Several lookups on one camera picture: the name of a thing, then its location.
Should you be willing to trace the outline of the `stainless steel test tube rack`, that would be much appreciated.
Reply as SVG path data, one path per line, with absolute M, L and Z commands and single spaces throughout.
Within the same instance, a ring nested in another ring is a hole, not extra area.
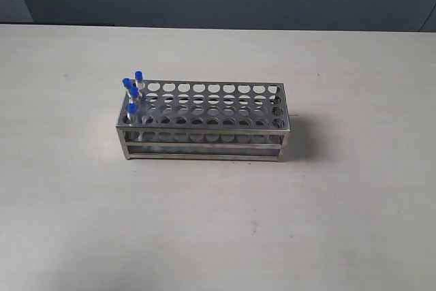
M 116 132 L 126 159 L 278 162 L 291 134 L 279 82 L 145 80 L 146 119 L 126 123 L 125 93 Z

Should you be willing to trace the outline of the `blue capped test tube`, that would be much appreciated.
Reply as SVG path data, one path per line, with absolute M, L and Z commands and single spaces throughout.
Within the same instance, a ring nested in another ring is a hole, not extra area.
M 126 123 L 134 124 L 137 121 L 138 107 L 135 103 L 129 103 L 127 105 L 127 118 Z
M 139 88 L 135 87 L 135 86 L 133 86 L 131 93 L 132 93 L 133 99 L 132 99 L 132 102 L 129 101 L 129 103 L 135 103 L 138 107 L 138 110 L 139 110 L 140 100 L 142 98 L 142 94 L 141 94 Z
M 141 116 L 141 124 L 145 124 L 144 120 L 146 119 L 146 83 L 143 77 L 143 73 L 141 71 L 136 71 L 134 73 L 135 78 L 135 86 L 137 88 L 137 95 L 134 98 L 134 104 L 136 105 L 136 114 L 137 116 Z
M 124 79 L 122 79 L 122 83 L 123 83 L 123 86 L 125 87 L 125 90 L 126 90 L 128 97 L 129 97 L 129 101 L 132 102 L 133 96 L 132 96 L 131 92 L 132 92 L 132 88 L 134 85 L 133 85 L 131 79 L 124 78 Z

